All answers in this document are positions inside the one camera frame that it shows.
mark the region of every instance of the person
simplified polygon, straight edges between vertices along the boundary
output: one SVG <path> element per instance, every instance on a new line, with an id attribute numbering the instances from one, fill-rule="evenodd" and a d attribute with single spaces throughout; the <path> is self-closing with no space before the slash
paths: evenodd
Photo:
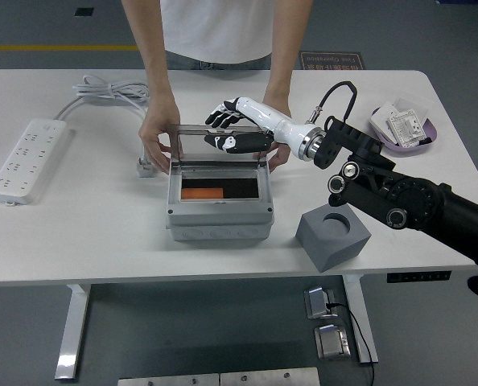
<path id="1" fill-rule="evenodd" d="M 208 68 L 229 69 L 253 69 L 270 58 L 263 103 L 291 116 L 291 74 L 312 0 L 122 0 L 122 5 L 150 90 L 150 105 L 139 137 L 159 170 L 169 173 L 169 158 L 163 152 L 171 151 L 160 142 L 159 135 L 170 125 L 180 124 L 167 58 L 191 58 Z M 286 163 L 291 153 L 283 144 L 274 143 L 273 150 L 271 171 Z"/>

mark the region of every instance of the gray electrical box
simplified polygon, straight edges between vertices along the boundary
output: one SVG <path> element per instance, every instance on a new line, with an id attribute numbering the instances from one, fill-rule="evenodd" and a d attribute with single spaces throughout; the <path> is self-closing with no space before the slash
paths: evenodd
<path id="1" fill-rule="evenodd" d="M 174 240 L 265 239 L 274 222 L 266 158 L 230 154 L 209 145 L 208 134 L 252 133 L 209 126 L 174 126 L 166 228 Z"/>

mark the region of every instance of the white power cable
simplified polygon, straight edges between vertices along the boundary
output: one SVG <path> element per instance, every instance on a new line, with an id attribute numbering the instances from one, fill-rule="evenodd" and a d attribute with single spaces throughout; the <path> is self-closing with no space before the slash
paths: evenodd
<path id="1" fill-rule="evenodd" d="M 123 80 L 109 83 L 94 75 L 84 75 L 82 79 L 84 81 L 83 84 L 72 86 L 76 90 L 77 98 L 56 115 L 56 120 L 60 119 L 77 101 L 85 97 L 124 101 L 141 111 L 143 117 L 146 115 L 146 109 L 142 105 L 147 105 L 150 102 L 150 91 L 148 90 L 147 83 L 140 80 Z M 150 175 L 150 169 L 153 169 L 153 166 L 148 161 L 146 148 L 143 147 L 142 157 L 138 160 L 138 173 L 141 176 Z"/>

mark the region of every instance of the white device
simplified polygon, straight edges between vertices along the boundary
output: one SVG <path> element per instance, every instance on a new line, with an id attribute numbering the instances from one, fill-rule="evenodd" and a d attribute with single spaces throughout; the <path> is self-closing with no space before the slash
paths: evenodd
<path id="1" fill-rule="evenodd" d="M 31 203 L 56 166 L 67 134 L 64 121 L 32 120 L 0 170 L 0 201 Z"/>
<path id="2" fill-rule="evenodd" d="M 398 110 L 396 110 L 391 103 L 385 102 L 383 106 L 369 118 L 369 123 L 372 124 L 373 128 L 395 145 L 398 141 L 389 127 L 389 119 L 398 113 Z"/>
<path id="3" fill-rule="evenodd" d="M 401 147 L 413 147 L 426 138 L 425 131 L 413 109 L 389 118 L 389 127 Z"/>

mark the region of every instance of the jeans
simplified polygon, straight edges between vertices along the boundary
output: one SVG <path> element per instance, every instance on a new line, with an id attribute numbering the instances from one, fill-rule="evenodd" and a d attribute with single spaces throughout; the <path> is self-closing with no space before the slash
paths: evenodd
<path id="1" fill-rule="evenodd" d="M 167 68 L 170 70 L 269 70 L 271 55 L 261 59 L 237 64 L 219 64 L 202 62 L 166 51 Z"/>

